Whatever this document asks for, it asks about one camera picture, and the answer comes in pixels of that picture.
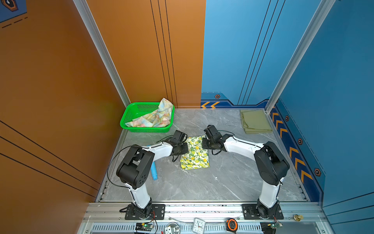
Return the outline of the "lemon print skirt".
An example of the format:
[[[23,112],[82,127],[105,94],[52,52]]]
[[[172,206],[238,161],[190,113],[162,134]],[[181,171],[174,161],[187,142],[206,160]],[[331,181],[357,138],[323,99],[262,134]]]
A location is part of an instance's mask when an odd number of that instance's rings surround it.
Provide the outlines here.
[[[180,163],[183,170],[209,168],[208,150],[203,148],[204,136],[188,137],[188,152],[181,156]]]

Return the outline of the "pastel floral skirt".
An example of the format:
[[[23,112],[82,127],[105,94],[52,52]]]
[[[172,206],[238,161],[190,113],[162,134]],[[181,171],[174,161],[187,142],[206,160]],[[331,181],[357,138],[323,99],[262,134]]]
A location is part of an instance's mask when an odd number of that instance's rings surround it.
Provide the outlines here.
[[[171,112],[174,105],[163,98],[159,102],[158,109],[152,113],[145,114],[131,122],[126,123],[128,127],[165,127],[170,124]]]

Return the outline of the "olive green skirt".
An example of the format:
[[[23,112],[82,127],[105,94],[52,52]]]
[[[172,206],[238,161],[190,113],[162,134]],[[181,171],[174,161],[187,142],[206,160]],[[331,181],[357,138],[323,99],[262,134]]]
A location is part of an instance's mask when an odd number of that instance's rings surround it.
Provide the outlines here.
[[[240,117],[246,134],[272,132],[272,127],[263,110],[240,110]]]

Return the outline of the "green plastic basket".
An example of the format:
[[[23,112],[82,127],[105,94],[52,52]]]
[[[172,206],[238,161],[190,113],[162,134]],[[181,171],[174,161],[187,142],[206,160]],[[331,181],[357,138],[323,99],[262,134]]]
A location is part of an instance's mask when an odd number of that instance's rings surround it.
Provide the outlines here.
[[[175,107],[171,112],[170,124],[165,127],[128,127],[126,123],[133,121],[145,114],[152,113],[157,110],[159,102],[134,102],[126,107],[126,110],[121,118],[120,126],[134,133],[166,133],[173,125]]]

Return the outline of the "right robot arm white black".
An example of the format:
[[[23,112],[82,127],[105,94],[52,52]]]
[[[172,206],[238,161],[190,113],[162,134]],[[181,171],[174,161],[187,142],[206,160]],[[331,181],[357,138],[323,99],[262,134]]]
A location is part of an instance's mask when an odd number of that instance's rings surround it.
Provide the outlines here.
[[[256,162],[263,180],[262,190],[256,204],[242,205],[243,217],[247,220],[284,219],[278,195],[290,165],[276,144],[271,141],[264,144],[249,142],[232,134],[221,135],[213,125],[208,125],[204,132],[204,149],[237,153]]]

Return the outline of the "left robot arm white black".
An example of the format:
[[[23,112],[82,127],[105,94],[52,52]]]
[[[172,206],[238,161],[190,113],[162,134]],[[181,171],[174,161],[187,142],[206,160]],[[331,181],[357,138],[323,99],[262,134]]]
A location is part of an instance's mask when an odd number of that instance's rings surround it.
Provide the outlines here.
[[[146,188],[146,180],[152,164],[169,156],[181,156],[189,152],[188,135],[176,130],[172,136],[151,146],[131,145],[120,162],[116,175],[129,189],[132,203],[126,209],[129,215],[140,219],[153,218],[152,199]]]

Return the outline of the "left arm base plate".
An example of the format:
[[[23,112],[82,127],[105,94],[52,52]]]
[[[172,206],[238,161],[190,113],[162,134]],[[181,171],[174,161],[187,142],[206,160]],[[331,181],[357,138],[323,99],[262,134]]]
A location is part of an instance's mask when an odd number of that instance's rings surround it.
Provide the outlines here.
[[[144,209],[138,208],[131,203],[127,206],[125,219],[126,220],[141,220],[141,219],[156,219],[163,220],[165,217],[165,204],[151,204]]]

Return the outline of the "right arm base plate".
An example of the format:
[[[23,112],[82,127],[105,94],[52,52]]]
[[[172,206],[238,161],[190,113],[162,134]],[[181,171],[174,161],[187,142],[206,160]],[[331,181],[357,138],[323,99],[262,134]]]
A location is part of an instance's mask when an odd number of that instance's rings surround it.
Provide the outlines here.
[[[278,202],[272,208],[267,208],[262,204],[242,204],[242,212],[245,220],[284,219],[283,212]]]

